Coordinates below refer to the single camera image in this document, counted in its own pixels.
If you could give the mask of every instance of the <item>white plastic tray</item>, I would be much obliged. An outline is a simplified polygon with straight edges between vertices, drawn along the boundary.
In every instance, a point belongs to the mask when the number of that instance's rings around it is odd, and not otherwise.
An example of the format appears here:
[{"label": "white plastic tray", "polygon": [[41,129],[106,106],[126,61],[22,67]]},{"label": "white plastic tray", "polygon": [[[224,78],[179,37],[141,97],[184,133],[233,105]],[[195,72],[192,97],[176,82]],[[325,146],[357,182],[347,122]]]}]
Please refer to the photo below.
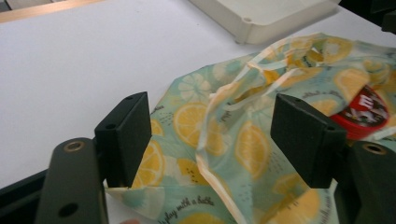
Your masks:
[{"label": "white plastic tray", "polygon": [[330,14],[341,0],[190,0],[235,36],[260,44]]}]

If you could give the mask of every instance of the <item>wooden edge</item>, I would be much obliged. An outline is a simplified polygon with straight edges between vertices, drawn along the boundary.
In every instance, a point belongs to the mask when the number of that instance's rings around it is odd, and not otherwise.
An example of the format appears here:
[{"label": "wooden edge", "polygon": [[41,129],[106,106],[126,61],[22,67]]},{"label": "wooden edge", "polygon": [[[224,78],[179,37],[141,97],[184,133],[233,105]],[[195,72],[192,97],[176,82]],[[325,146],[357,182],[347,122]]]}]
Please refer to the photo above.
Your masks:
[{"label": "wooden edge", "polygon": [[50,3],[46,5],[21,8],[0,13],[0,23],[7,21],[16,21],[34,16],[44,15],[56,11],[66,10],[72,7],[81,7],[95,2],[104,0],[67,0],[62,2]]}]

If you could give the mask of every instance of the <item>red can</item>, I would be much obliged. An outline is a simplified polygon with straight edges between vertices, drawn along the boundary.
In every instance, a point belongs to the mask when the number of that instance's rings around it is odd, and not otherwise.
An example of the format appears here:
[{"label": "red can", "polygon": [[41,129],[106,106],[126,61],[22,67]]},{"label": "red can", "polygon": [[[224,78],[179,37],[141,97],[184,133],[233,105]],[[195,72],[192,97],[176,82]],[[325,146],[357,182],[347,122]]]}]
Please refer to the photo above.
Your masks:
[{"label": "red can", "polygon": [[331,119],[346,129],[348,139],[359,140],[384,127],[389,113],[379,95],[364,86],[349,106]]}]

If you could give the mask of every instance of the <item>white tabletop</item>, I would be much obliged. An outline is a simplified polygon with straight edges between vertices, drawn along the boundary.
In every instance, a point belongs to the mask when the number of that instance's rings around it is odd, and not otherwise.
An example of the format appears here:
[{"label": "white tabletop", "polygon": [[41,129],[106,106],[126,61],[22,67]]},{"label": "white tabletop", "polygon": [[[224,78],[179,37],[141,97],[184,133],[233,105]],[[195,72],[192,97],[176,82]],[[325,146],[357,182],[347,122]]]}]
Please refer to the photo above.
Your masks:
[{"label": "white tabletop", "polygon": [[[315,32],[396,47],[396,35],[341,7],[288,35]],[[269,44],[235,44],[186,0],[106,0],[0,23],[0,188],[47,169],[63,141],[92,138],[125,96],[147,91],[152,109],[176,77]],[[111,223],[133,216],[107,202]]]}]

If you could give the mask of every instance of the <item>lemon print bag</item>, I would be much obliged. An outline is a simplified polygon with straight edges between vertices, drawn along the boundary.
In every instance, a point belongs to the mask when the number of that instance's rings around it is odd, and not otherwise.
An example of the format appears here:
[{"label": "lemon print bag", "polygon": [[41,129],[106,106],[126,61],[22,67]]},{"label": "lemon print bag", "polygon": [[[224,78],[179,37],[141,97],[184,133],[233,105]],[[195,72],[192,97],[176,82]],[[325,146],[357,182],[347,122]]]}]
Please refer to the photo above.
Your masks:
[{"label": "lemon print bag", "polygon": [[393,118],[395,55],[314,34],[180,77],[151,114],[133,185],[107,192],[158,223],[337,223],[332,191],[310,189],[270,137],[276,94],[332,116],[370,86]]}]

